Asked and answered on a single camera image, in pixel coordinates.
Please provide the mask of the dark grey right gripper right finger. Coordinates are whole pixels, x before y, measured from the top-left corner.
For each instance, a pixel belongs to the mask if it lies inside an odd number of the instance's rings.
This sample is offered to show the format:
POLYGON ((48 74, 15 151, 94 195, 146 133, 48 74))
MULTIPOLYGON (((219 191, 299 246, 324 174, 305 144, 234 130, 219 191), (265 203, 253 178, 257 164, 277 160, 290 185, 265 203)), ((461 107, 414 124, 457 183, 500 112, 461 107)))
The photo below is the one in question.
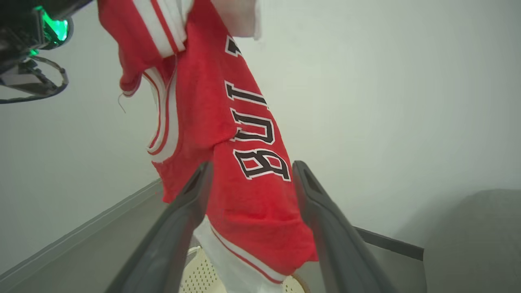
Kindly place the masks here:
POLYGON ((398 293, 308 165, 295 161, 292 169, 298 207, 313 233, 326 293, 398 293))

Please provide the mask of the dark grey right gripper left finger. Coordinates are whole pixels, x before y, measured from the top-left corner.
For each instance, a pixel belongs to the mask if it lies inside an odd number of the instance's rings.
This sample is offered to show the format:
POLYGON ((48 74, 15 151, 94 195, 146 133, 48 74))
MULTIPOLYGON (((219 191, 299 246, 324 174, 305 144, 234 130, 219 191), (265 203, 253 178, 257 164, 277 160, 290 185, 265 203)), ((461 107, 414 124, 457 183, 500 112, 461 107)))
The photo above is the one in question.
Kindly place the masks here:
POLYGON ((178 293, 194 230, 202 223, 213 164, 202 163, 162 212, 105 293, 178 293))

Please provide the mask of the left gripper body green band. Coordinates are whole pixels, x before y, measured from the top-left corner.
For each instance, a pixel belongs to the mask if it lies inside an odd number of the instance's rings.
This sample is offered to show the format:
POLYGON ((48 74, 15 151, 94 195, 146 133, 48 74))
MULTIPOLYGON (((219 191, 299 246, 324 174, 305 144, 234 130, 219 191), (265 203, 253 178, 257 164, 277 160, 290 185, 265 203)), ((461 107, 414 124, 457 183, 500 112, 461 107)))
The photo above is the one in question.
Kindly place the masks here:
POLYGON ((0 75, 72 38, 72 16, 93 0, 0 0, 0 75))

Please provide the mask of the red and white basketball jersey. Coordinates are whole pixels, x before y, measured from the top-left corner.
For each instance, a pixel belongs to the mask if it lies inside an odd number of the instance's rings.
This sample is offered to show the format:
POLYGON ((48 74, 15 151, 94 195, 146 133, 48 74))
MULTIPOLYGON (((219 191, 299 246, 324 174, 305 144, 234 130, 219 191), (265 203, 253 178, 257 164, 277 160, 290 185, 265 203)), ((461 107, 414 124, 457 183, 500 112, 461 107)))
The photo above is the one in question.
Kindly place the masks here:
POLYGON ((259 37, 260 0, 96 1, 118 44, 123 95, 142 80, 151 87, 158 127, 147 152, 164 202, 212 162, 195 238, 227 293, 285 293, 317 256, 279 128, 236 42, 259 37))

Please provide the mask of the cream plastic laundry basket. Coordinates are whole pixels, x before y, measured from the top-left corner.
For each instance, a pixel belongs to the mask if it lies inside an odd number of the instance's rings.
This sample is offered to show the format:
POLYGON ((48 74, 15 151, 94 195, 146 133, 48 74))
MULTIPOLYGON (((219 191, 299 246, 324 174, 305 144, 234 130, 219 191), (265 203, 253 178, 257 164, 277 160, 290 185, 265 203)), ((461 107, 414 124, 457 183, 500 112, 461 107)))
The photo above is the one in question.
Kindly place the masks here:
MULTIPOLYGON (((297 274, 287 277, 282 288, 283 293, 311 293, 297 274)), ((188 249, 179 293, 228 293, 200 245, 188 249)))

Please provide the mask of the black baseboard strip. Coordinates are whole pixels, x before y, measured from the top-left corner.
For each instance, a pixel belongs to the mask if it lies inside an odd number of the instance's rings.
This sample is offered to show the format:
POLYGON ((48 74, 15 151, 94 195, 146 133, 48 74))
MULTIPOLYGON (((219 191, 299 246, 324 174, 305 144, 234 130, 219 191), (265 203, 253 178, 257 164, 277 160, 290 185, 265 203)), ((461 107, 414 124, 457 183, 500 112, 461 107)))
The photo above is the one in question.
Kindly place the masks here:
POLYGON ((424 261, 424 249, 419 246, 386 237, 363 228, 355 227, 355 229, 362 237, 362 239, 368 244, 374 245, 378 248, 386 249, 396 254, 413 258, 418 261, 424 261))

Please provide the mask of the grey baseboard strip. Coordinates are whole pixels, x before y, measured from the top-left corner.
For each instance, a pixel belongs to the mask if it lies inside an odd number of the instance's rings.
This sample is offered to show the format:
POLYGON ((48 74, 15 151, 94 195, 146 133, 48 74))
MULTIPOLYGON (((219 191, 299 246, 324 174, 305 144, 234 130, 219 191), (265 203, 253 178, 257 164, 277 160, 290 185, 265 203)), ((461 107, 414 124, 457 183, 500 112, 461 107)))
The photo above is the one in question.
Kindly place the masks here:
POLYGON ((8 293, 15 286, 30 278, 52 261, 87 241, 91 236, 101 231, 105 226, 119 219, 133 208, 162 192, 160 179, 151 182, 136 193, 129 195, 116 205, 103 211, 96 217, 75 228, 73 231, 50 243, 29 258, 15 265, 0 275, 0 293, 8 293))

